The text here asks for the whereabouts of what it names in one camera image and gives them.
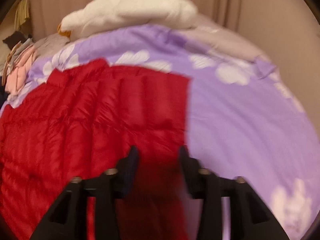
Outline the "red puffer down jacket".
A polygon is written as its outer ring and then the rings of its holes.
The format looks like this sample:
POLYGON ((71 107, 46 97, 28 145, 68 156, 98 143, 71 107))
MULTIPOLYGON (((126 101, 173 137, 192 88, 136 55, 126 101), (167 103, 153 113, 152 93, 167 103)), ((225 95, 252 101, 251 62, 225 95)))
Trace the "red puffer down jacket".
POLYGON ((29 239, 75 176, 99 176, 139 150, 129 194, 117 202, 123 239, 187 239, 178 148, 189 79, 97 59, 54 70, 1 116, 1 215, 29 239))

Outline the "pink folded garment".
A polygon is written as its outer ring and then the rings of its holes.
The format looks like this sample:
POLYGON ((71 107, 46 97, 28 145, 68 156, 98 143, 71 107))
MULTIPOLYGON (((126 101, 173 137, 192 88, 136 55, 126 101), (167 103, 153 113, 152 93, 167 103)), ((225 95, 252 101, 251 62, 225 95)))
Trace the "pink folded garment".
POLYGON ((18 96, 22 90, 27 74, 31 69, 35 58, 35 46, 29 45, 13 61, 12 70, 10 71, 5 84, 5 91, 11 96, 18 96))

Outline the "purple floral duvet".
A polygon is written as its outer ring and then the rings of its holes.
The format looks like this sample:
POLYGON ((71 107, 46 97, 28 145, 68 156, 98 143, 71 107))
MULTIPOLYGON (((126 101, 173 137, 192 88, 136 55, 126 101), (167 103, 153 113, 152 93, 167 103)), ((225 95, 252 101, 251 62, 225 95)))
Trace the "purple floral duvet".
MULTIPOLYGON (((319 213, 319 139, 300 102, 275 66, 252 63, 189 41, 173 30, 141 25, 81 39, 36 60, 18 107, 54 70, 104 59, 110 66, 143 67, 189 79, 184 144, 217 175, 243 177, 288 235, 303 239, 319 213)), ((180 167, 178 196, 187 239, 195 237, 200 202, 186 193, 180 167)))

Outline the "white plush goose toy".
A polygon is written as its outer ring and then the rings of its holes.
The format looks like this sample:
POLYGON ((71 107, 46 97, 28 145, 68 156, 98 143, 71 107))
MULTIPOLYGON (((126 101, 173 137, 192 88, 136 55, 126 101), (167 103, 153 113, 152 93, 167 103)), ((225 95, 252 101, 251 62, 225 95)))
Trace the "white plush goose toy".
POLYGON ((65 16, 57 32, 74 41, 104 31, 148 23, 188 29, 197 14, 197 6, 190 0, 93 0, 83 9, 65 16))

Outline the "grey beige bed sheet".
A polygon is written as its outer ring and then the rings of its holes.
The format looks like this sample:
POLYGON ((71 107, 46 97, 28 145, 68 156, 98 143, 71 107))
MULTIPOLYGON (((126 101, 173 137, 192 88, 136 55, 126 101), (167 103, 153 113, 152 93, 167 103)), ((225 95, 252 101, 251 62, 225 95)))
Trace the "grey beige bed sheet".
MULTIPOLYGON (((174 33, 179 33, 189 40, 202 42, 220 53, 246 61, 253 62, 257 58, 265 61, 271 60, 255 44, 244 39, 239 34, 218 25, 202 14, 197 16, 194 25, 190 29, 174 30, 174 33)), ((69 42, 69 38, 59 34, 49 35, 35 42, 37 56, 52 56, 69 42)))

